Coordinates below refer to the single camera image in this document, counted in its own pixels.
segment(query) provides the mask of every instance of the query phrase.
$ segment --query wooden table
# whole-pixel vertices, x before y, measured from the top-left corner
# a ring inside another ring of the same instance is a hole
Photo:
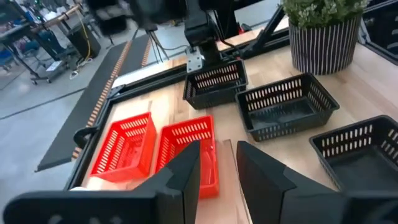
[[[247,33],[245,35],[251,37],[254,34]],[[240,35],[234,37],[233,41],[236,44],[250,37]],[[184,62],[184,58],[171,60],[138,71],[134,75],[149,76]],[[245,60],[244,63],[249,79],[248,89],[300,74],[292,66],[290,47]],[[82,186],[91,190],[127,190],[133,189],[143,181],[135,180],[112,184],[101,179],[89,178],[88,174],[110,124],[151,111],[158,132],[157,139],[159,139],[160,129],[165,125],[206,114],[211,114],[214,117],[220,195],[217,198],[199,201],[197,223],[251,223],[246,202],[241,194],[236,168],[236,143],[239,140],[250,142],[297,172],[334,189],[308,139],[316,134],[379,114],[387,114],[398,119],[398,88],[396,87],[398,68],[358,44],[352,65],[340,73],[319,76],[317,79],[340,104],[340,109],[333,113],[329,122],[323,127],[264,142],[254,142],[245,133],[235,103],[207,110],[194,110],[186,101],[182,100],[184,82],[123,101],[113,106],[111,110]],[[157,146],[158,142],[155,145],[153,161],[156,159]]]

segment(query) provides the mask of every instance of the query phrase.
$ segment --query black metal frame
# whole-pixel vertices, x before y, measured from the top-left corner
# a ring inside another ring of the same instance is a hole
[[[247,41],[245,43],[236,46],[239,50],[245,50],[243,53],[243,59],[249,59],[272,50],[279,49],[289,45],[289,30],[288,28],[273,32],[282,20],[284,12],[281,8],[274,14],[271,21],[269,22],[268,28],[262,31],[258,37],[254,40]],[[234,55],[236,49],[227,49],[221,52],[222,55]],[[86,175],[88,166],[90,165],[91,158],[96,149],[96,145],[100,140],[101,133],[105,127],[107,117],[109,116],[113,105],[120,103],[124,100],[128,100],[148,92],[158,90],[169,85],[176,84],[185,80],[187,76],[186,65],[180,65],[166,71],[157,73],[149,76],[142,80],[132,82],[127,85],[118,86],[113,88],[108,98],[103,105],[99,115],[97,117],[95,128],[91,128],[90,132],[79,130],[76,133],[91,133],[89,139],[84,143],[83,136],[75,136],[75,139],[79,139],[79,145],[83,146],[83,150],[78,157],[76,164],[72,170],[72,174],[68,179],[65,186],[65,190],[79,187]]]
[[[373,42],[366,42],[364,44],[369,50],[373,51],[374,53],[380,55],[384,59],[388,60],[389,62],[393,63],[394,65],[398,65],[398,57],[390,53],[388,50],[378,46]]]
[[[372,12],[384,7],[389,7],[391,4],[396,4],[398,0],[389,0],[371,7],[368,7],[365,9],[364,14],[367,12]],[[365,41],[363,44],[365,47],[367,47],[369,50],[373,51],[374,53],[380,55],[384,59],[388,60],[389,62],[393,63],[394,65],[398,65],[398,57],[392,53],[390,53],[388,50],[384,49],[383,47],[377,45],[376,43],[370,41]]]

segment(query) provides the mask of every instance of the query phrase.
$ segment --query orange stripe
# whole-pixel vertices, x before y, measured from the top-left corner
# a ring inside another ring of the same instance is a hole
[[[147,47],[145,48],[144,57],[142,58],[141,66],[144,67],[147,65],[148,55],[151,47],[150,39],[148,40]]]
[[[103,101],[108,95],[109,91],[111,90],[111,85],[116,77],[118,77],[121,65],[124,63],[124,60],[126,59],[126,53],[129,52],[131,46],[131,40],[126,43],[124,46],[124,49],[122,53],[120,54],[118,62],[116,62],[116,66],[113,68],[113,71],[111,73],[111,77],[109,80],[106,82],[104,90],[101,93],[101,96],[98,98],[97,104],[95,105],[93,112],[91,112],[90,118],[87,121],[86,127],[92,127],[94,125],[95,119],[97,117],[98,112],[100,111]],[[79,154],[81,152],[81,149],[79,147],[76,147],[73,154],[72,154],[72,160],[77,159],[79,157]]]

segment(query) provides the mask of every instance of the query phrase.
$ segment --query factory floor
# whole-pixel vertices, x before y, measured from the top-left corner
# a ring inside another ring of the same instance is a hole
[[[235,15],[238,22],[252,26],[269,20],[277,3],[276,0],[262,1],[236,11]],[[68,23],[73,25],[77,22],[75,18]],[[135,30],[131,24],[131,30],[114,37],[115,44],[131,40]],[[168,26],[160,28],[156,34],[165,48],[174,48],[188,44],[183,30],[183,26]],[[53,31],[61,44],[66,46],[68,39],[58,29]],[[144,34],[144,31],[139,30],[137,36]],[[95,71],[101,63],[106,63],[103,59],[110,42],[107,38],[101,38],[99,42],[102,49],[98,57],[74,79],[70,79],[71,71],[68,71],[51,84],[38,81],[39,84],[35,86],[22,66],[13,65],[9,73],[0,70],[0,211],[11,198],[21,193],[63,189],[74,162],[41,172],[35,170]],[[167,54],[180,57],[182,55],[175,54],[182,50],[169,51]],[[49,55],[42,50],[39,58],[49,58]],[[36,67],[35,60],[27,62]],[[153,49],[147,63],[151,62],[156,62]]]

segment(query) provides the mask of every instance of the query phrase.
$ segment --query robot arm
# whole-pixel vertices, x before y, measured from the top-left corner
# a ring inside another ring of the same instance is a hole
[[[207,13],[215,9],[216,1],[198,0],[130,0],[129,9],[117,0],[87,0],[91,13],[97,19],[103,34],[117,34],[127,29],[127,20],[132,19],[138,28],[148,31],[157,29],[172,19],[185,19],[185,37],[190,47],[186,50],[187,72],[221,60],[216,46],[217,25]]]

